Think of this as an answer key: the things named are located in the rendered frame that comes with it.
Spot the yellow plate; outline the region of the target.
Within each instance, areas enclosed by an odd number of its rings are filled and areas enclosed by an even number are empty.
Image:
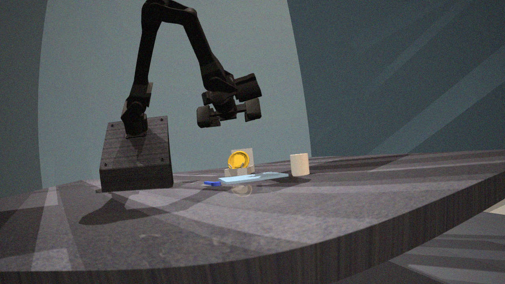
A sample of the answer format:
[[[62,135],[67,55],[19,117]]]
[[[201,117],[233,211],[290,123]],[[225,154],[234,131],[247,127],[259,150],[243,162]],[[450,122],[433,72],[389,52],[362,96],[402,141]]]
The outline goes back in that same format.
[[[247,168],[249,165],[249,156],[243,151],[236,151],[232,153],[228,159],[228,164],[232,166],[232,169],[241,168],[242,163],[244,163],[242,168]]]

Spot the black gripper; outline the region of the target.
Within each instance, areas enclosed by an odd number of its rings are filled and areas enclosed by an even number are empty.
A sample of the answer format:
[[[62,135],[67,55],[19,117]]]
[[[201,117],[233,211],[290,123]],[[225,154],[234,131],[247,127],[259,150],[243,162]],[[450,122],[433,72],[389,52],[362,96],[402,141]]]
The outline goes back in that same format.
[[[245,112],[245,122],[260,119],[260,102],[259,98],[250,99],[244,104],[234,104],[228,111],[217,111],[214,112],[213,108],[209,105],[198,107],[197,113],[197,124],[200,128],[208,127],[218,127],[220,126],[220,121],[226,121],[231,119],[236,119],[236,114]]]

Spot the beige cylinder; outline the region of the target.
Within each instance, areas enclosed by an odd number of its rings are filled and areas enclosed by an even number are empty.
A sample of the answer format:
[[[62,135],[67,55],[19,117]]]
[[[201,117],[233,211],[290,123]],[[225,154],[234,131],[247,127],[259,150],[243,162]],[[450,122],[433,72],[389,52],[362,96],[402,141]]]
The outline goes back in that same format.
[[[290,156],[292,176],[310,174],[308,153],[297,153]]]

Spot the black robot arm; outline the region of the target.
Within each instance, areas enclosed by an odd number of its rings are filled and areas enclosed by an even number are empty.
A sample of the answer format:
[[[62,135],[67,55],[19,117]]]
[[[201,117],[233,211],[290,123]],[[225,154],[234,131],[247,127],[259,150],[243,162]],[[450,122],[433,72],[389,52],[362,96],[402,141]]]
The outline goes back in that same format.
[[[161,23],[183,25],[191,46],[200,63],[204,88],[203,104],[213,104],[217,111],[228,111],[234,104],[262,96],[254,73],[234,79],[233,74],[222,67],[212,53],[194,8],[173,0],[146,0],[141,8],[141,40],[137,66],[130,95],[125,100],[121,120],[125,126],[125,138],[146,136],[147,115],[153,83],[148,82],[150,62],[157,31]]]

